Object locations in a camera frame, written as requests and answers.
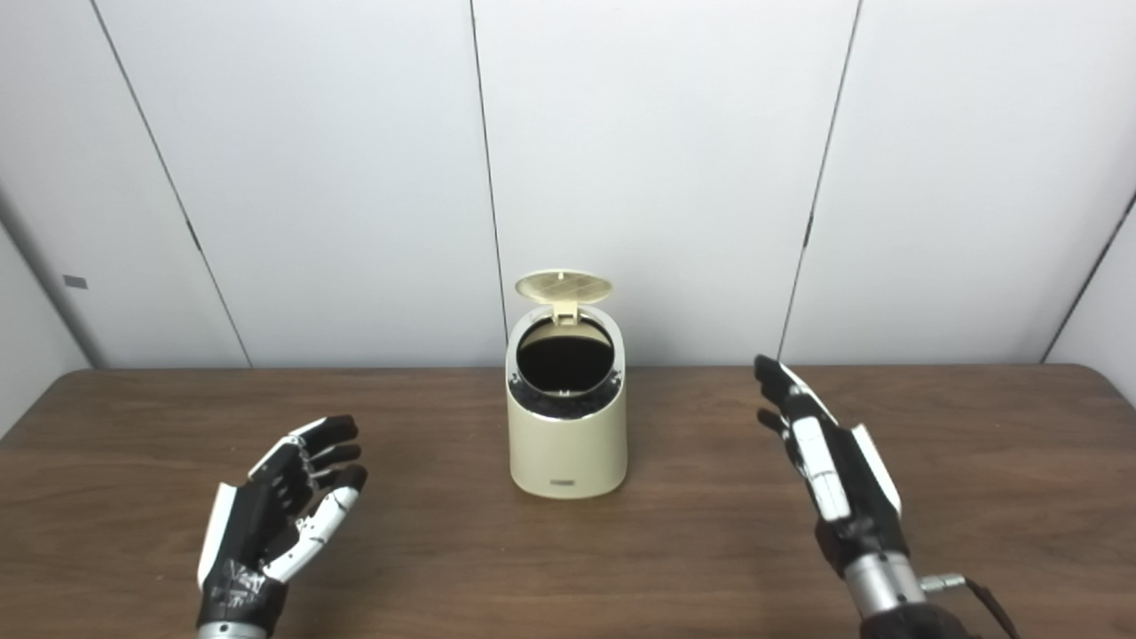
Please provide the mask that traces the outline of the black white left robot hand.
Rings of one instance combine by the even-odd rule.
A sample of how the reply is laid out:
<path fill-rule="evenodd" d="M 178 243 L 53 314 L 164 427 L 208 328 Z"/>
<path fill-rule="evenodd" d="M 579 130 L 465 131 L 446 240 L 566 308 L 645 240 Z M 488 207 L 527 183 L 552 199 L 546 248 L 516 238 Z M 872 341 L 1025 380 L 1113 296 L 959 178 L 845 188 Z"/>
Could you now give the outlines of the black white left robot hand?
<path fill-rule="evenodd" d="M 199 638 L 272 638 L 289 582 L 319 554 L 367 481 L 359 428 L 332 415 L 285 433 L 240 486 L 219 483 L 197 569 Z"/>

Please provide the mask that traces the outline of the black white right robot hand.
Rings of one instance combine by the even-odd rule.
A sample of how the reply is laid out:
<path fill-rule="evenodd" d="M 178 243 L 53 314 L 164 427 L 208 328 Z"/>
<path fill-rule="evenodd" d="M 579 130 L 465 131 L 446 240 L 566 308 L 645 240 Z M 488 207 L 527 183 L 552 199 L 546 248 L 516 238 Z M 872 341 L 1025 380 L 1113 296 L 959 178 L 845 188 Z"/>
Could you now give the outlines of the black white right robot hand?
<path fill-rule="evenodd" d="M 815 390 L 780 360 L 759 352 L 753 363 L 761 395 L 774 409 L 755 413 L 780 437 L 813 503 L 816 542 L 843 576 L 864 556 L 911 554 L 901 522 L 902 501 L 863 424 L 840 425 Z"/>

